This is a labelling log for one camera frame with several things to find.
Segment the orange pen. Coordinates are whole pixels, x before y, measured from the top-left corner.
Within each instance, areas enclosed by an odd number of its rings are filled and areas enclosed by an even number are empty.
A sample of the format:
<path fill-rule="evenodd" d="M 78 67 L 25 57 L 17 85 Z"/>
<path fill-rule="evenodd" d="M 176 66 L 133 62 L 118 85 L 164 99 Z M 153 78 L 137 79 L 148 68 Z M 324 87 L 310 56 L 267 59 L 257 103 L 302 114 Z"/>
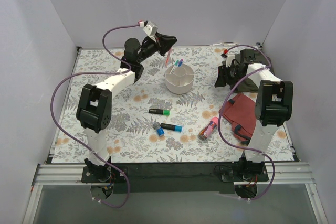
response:
<path fill-rule="evenodd" d="M 171 52 L 172 52 L 172 48 L 170 48 L 169 49 L 169 51 L 167 52 L 167 56 L 166 56 L 166 59 L 165 59 L 165 67 L 167 67 L 168 66 L 168 64 L 170 63 L 170 61 L 171 61 L 171 57 L 170 57 L 170 54 L 171 54 Z"/>

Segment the purple-capped white pen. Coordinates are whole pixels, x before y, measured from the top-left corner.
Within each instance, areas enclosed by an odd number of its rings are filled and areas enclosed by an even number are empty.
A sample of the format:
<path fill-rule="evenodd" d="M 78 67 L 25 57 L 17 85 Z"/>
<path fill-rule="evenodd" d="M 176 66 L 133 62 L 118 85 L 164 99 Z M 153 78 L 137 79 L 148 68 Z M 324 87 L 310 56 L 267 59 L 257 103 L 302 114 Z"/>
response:
<path fill-rule="evenodd" d="M 181 65 L 182 65 L 182 63 L 183 63 L 183 59 L 181 59 L 180 61 L 179 61 L 179 63 L 178 63 L 178 67 L 180 67 Z"/>

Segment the white round compartment organizer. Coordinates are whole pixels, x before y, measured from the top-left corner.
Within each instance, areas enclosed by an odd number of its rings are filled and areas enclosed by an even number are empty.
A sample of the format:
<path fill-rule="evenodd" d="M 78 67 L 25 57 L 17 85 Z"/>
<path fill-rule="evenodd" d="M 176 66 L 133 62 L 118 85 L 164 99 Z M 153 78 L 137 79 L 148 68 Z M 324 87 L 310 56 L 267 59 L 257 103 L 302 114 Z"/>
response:
<path fill-rule="evenodd" d="M 174 72 L 169 74 L 173 66 L 168 67 L 165 72 L 165 84 L 169 91 L 174 94 L 185 94 L 193 86 L 195 74 L 187 64 L 175 67 Z"/>

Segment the green-capped black highlighter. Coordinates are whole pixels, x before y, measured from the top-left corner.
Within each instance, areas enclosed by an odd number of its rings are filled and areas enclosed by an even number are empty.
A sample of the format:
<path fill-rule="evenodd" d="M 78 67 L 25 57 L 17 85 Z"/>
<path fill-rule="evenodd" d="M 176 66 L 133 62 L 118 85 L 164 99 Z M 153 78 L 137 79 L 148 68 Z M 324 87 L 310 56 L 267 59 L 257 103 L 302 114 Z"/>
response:
<path fill-rule="evenodd" d="M 149 113 L 150 113 L 150 114 L 158 114 L 158 115 L 169 116 L 169 115 L 170 115 L 170 110 L 153 109 L 153 108 L 150 108 L 150 109 L 149 109 Z"/>

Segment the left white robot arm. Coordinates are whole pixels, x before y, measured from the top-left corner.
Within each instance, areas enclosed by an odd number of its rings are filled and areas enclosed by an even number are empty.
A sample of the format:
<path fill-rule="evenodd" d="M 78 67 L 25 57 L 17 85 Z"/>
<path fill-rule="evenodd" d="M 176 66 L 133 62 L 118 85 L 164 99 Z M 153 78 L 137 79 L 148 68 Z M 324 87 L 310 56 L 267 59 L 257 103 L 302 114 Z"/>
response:
<path fill-rule="evenodd" d="M 76 118 L 84 128 L 91 149 L 85 164 L 96 180 L 106 182 L 112 175 L 111 168 L 106 164 L 110 161 L 106 128 L 112 118 L 113 97 L 139 80 L 144 70 L 141 62 L 156 52 L 164 56 L 175 43 L 175 36 L 160 33 L 156 33 L 153 38 L 145 37 L 142 43 L 136 38 L 129 38 L 124 43 L 123 62 L 118 71 L 127 71 L 129 67 L 131 71 L 113 75 L 95 85 L 86 84 L 82 88 Z"/>

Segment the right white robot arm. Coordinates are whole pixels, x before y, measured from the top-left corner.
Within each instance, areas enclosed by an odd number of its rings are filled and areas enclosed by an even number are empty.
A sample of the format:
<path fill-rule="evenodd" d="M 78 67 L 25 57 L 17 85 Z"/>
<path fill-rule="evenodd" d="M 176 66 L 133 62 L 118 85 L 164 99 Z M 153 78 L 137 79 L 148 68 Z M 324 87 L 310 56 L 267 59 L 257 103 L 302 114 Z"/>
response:
<path fill-rule="evenodd" d="M 237 59 L 226 49 L 222 53 L 224 61 L 218 67 L 215 87 L 230 86 L 235 91 L 245 80 L 250 80 L 258 89 L 255 101 L 242 93 L 235 97 L 229 94 L 219 111 L 220 119 L 231 124 L 241 142 L 237 148 L 243 151 L 237 162 L 215 167 L 223 182 L 266 181 L 265 160 L 270 159 L 266 151 L 274 134 L 292 115 L 293 83 L 277 78 L 270 60 L 258 60 L 256 52 L 256 48 L 246 46 Z"/>

